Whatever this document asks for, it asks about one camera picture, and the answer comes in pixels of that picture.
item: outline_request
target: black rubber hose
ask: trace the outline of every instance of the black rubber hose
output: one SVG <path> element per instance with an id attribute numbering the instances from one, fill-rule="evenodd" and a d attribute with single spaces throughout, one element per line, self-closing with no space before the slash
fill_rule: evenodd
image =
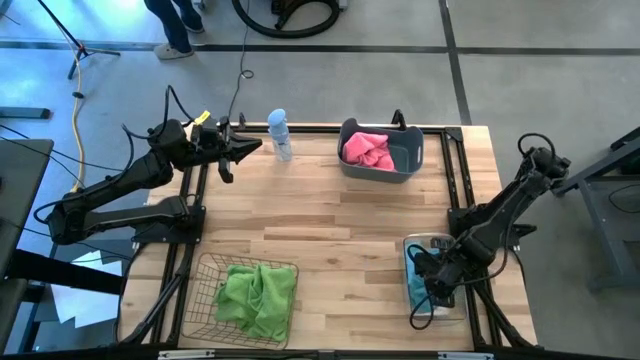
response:
<path id="1" fill-rule="evenodd" d="M 287 20 L 289 20 L 289 17 L 296 10 L 298 10 L 300 6 L 306 5 L 312 2 L 323 3 L 331 8 L 331 15 L 329 15 L 327 20 L 307 29 L 281 30 L 284 24 L 287 22 Z M 238 13 L 238 16 L 240 16 L 240 19 L 245 24 L 247 24 L 248 27 L 250 27 L 257 33 L 260 33 L 268 37 L 277 38 L 277 39 L 300 39 L 300 38 L 305 38 L 305 37 L 320 34 L 321 32 L 324 32 L 330 27 L 332 27 L 333 24 L 335 24 L 336 21 L 338 21 L 338 17 L 340 16 L 340 7 L 338 6 L 338 2 L 336 0 L 294 0 L 291 4 L 289 4 L 289 6 L 285 8 L 282 15 L 280 15 L 280 17 L 278 18 L 276 29 L 269 29 L 267 27 L 264 27 L 258 24 L 257 22 L 253 21 L 253 19 L 250 18 L 249 15 L 247 15 L 247 13 L 244 11 L 244 8 L 242 8 L 242 5 L 240 4 L 240 0 L 231 0 L 231 3 L 233 4 L 233 8 L 236 10 L 236 13 Z"/>

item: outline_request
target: wooden tabletop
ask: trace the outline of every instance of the wooden tabletop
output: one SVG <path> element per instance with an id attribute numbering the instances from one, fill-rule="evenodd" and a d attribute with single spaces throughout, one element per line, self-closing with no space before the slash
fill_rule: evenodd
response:
<path id="1" fill-rule="evenodd" d="M 463 134 L 476 202 L 487 202 L 501 190 L 489 130 L 463 127 Z M 264 145 L 232 167 L 233 184 L 224 184 L 215 167 L 209 173 L 203 203 L 207 218 L 192 276 L 204 253 L 295 263 L 299 277 L 288 349 L 473 348 L 467 319 L 434 321 L 424 331 L 408 323 L 401 242 L 413 233 L 447 232 L 450 201 L 437 136 L 425 136 L 421 170 L 400 185 L 344 177 L 335 134 L 292 134 L 290 163 L 276 160 L 266 135 L 251 136 L 261 137 Z M 459 179 L 455 146 L 451 151 Z M 181 178 L 176 172 L 170 184 L 151 191 L 149 202 L 177 195 Z M 463 196 L 460 203 L 464 206 Z M 131 333 L 157 298 L 166 252 L 167 245 L 151 244 L 134 262 L 121 306 L 121 338 Z M 501 259 L 498 254 L 490 272 Z M 491 281 L 509 320 L 525 339 L 536 343 L 515 259 L 510 258 L 505 271 Z M 478 304 L 488 341 L 479 299 Z M 163 338 L 173 306 L 171 301 Z M 180 347 L 226 346 L 180 338 Z"/>

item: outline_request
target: plastic water bottle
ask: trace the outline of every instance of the plastic water bottle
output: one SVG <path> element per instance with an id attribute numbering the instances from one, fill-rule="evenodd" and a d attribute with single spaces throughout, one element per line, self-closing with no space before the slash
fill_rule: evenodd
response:
<path id="1" fill-rule="evenodd" d="M 276 109 L 267 118 L 269 123 L 269 134 L 273 139 L 273 150 L 279 161 L 291 161 L 291 139 L 289 138 L 289 128 L 287 127 L 287 113 L 283 109 Z"/>

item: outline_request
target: pink towel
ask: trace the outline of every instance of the pink towel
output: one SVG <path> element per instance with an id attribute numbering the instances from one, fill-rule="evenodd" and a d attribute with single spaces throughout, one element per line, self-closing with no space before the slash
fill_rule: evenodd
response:
<path id="1" fill-rule="evenodd" d="M 342 160 L 351 165 L 395 171 L 387 144 L 388 139 L 387 135 L 357 132 L 344 144 Z"/>

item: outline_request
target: green cloth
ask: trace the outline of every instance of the green cloth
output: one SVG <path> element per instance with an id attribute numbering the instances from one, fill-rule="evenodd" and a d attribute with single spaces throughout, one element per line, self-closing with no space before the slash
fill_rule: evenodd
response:
<path id="1" fill-rule="evenodd" d="M 290 268 L 231 265 L 214 299 L 216 320 L 235 321 L 247 336 L 287 339 L 296 278 Z"/>

